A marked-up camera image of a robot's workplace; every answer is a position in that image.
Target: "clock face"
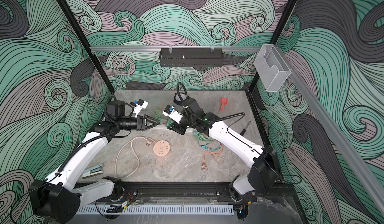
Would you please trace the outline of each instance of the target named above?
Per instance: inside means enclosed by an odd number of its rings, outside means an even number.
[[[185,94],[184,93],[180,93],[180,96],[181,96],[181,98],[183,98],[183,100],[185,100]],[[177,95],[177,94],[175,96],[175,99],[176,99],[176,101],[181,102],[179,95]]]

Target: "orange round power socket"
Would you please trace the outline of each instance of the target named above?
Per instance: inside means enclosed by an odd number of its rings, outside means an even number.
[[[153,146],[153,152],[157,157],[166,157],[169,154],[170,145],[165,140],[160,140]]]

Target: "red toy shovel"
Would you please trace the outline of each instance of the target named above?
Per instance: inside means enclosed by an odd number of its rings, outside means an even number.
[[[222,112],[224,111],[224,106],[228,104],[228,98],[222,97],[220,100],[220,103],[221,103],[220,111]]]

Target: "transparent acrylic container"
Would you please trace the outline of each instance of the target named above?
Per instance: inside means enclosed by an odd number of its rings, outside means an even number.
[[[267,92],[278,92],[291,74],[283,51],[273,44],[262,46],[254,65]]]

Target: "wall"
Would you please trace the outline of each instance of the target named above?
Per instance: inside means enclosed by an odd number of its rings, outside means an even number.
[[[91,45],[260,46],[288,0],[66,0]],[[248,89],[256,54],[226,53],[224,67],[164,68],[158,52],[99,52],[116,89]]]
[[[103,112],[109,91],[55,0],[0,0],[0,222]],[[29,196],[19,223],[41,223]]]
[[[384,183],[384,0],[298,0],[278,45],[377,178]],[[289,79],[259,81],[256,102],[284,174],[296,174],[310,223],[384,218]],[[299,178],[287,176],[289,181]]]

